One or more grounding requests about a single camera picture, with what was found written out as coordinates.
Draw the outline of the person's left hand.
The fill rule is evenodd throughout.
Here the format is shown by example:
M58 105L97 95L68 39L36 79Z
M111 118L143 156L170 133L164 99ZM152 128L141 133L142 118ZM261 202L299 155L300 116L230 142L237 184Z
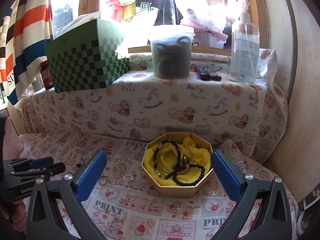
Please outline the person's left hand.
M14 230L18 232L24 232L27 227L27 212L25 209L25 203L21 199L16 202L13 202L13 204L14 204L14 213L12 215L8 214L7 209L2 204L1 204L1 212L4 218L9 221L9 224Z

